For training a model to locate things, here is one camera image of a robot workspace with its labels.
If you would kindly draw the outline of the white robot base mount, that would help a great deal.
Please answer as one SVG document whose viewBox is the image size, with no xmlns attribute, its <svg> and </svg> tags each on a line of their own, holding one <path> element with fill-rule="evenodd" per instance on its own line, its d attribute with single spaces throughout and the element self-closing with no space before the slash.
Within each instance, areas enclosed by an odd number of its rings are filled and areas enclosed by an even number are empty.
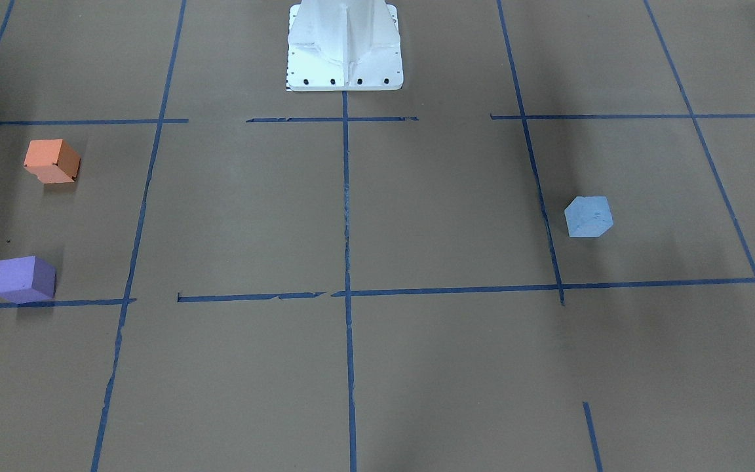
<svg viewBox="0 0 755 472">
<path fill-rule="evenodd" d="M 398 9 L 385 1 L 302 1 L 288 11 L 286 89 L 400 90 Z"/>
</svg>

